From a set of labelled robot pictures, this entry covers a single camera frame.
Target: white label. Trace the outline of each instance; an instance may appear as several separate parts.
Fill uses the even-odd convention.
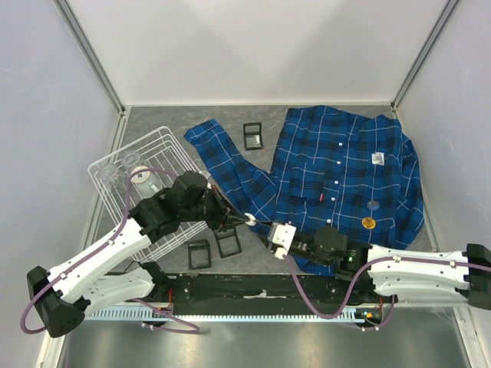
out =
[[[371,154],[371,163],[374,165],[383,165],[384,164],[384,153],[376,152]]]

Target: blue fabric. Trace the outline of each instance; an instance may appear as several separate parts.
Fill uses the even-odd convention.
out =
[[[289,109],[271,172],[246,161],[216,120],[185,138],[231,203],[258,220],[290,221],[311,235],[330,223],[350,239],[396,249],[405,249],[423,226],[419,162],[398,120],[326,106]],[[384,165],[374,165],[372,153],[383,153]],[[371,200],[378,210],[367,207]],[[362,225],[365,217],[375,228]],[[253,230],[267,235],[269,228]],[[333,271],[297,263],[311,273]]]

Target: orange sticker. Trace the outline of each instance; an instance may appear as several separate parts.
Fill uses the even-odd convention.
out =
[[[372,217],[365,217],[361,220],[361,224],[364,228],[373,229],[375,227],[375,220]]]

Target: wall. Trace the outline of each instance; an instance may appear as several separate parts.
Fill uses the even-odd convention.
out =
[[[390,101],[445,0],[70,0],[129,105]]]
[[[488,0],[460,4],[399,112],[445,250],[491,248],[490,18]],[[491,352],[491,312],[473,310],[473,317]]]
[[[54,4],[0,5],[0,365],[34,366],[24,335],[26,273],[72,257],[95,190],[87,166],[109,148],[113,109]],[[36,313],[28,326],[40,327]]]

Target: shirt pocket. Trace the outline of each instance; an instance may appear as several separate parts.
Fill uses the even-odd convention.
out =
[[[289,194],[309,202],[322,202],[325,180],[325,165],[299,164],[292,169]]]

